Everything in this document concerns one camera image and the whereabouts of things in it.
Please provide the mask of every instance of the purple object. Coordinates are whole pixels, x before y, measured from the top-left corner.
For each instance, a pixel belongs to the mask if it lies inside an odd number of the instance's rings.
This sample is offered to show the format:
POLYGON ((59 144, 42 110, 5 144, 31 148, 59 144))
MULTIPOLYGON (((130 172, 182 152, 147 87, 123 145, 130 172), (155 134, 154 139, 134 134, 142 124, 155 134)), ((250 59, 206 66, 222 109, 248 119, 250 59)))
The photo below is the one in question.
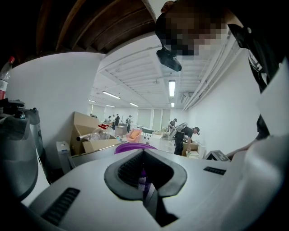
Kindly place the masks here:
POLYGON ((134 150, 134 149, 144 149, 144 148, 156 149, 155 147, 144 144, 144 143, 123 143, 116 148, 114 153, 119 154, 122 152, 134 150))

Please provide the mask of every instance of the fluorescent light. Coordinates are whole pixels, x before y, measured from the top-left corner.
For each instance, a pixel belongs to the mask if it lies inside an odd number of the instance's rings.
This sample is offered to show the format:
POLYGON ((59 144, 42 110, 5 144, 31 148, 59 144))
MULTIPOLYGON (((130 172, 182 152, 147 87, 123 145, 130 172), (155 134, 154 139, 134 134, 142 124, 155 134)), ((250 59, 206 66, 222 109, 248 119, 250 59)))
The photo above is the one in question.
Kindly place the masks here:
POLYGON ((171 97, 173 97, 175 95, 175 85, 176 85, 176 81, 174 81, 174 80, 170 80, 168 82, 171 97))
POLYGON ((104 94, 107 94, 109 96, 112 96, 112 97, 115 97, 116 99, 120 99, 118 96, 115 96, 115 95, 112 95, 111 93, 108 93, 108 92, 103 92, 104 94))
POLYGON ((136 104, 130 103, 132 106, 137 106, 136 104))

